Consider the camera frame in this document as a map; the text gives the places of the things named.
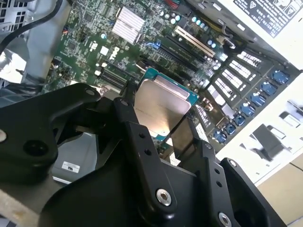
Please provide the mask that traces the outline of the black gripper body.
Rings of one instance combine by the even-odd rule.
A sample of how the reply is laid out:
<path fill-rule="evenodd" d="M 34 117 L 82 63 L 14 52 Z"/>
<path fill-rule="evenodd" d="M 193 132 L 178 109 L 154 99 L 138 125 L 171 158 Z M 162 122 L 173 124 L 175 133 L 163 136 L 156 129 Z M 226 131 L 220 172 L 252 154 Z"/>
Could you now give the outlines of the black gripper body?
<path fill-rule="evenodd" d="M 199 179 L 166 161 L 177 199 L 172 219 L 142 215 L 142 192 L 125 161 L 115 161 L 63 187 L 44 206 L 41 227 L 210 227 L 216 225 Z"/>

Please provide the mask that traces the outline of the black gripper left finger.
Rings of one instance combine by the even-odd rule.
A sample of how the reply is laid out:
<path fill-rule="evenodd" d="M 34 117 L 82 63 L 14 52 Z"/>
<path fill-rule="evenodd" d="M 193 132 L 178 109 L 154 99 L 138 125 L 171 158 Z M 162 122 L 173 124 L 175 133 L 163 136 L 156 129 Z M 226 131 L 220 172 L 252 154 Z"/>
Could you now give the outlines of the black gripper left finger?
<path fill-rule="evenodd" d="M 143 212 L 176 212 L 149 131 L 125 98 L 110 100 L 87 84 L 74 84 L 1 108 L 0 130 L 0 195 L 6 202 L 39 213 L 59 191 L 50 173 L 58 147 L 88 132 L 117 143 L 142 192 Z"/>

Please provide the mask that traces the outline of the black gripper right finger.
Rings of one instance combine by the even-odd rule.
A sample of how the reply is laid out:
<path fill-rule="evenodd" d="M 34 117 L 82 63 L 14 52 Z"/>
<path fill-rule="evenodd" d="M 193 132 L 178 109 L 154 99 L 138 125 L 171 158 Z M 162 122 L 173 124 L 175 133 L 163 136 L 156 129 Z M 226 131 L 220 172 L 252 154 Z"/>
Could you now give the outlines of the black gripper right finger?
<path fill-rule="evenodd" d="M 179 167 L 197 182 L 195 211 L 204 227 L 284 227 L 286 224 L 233 159 L 219 161 L 213 146 L 200 139 L 191 117 L 171 134 Z"/>

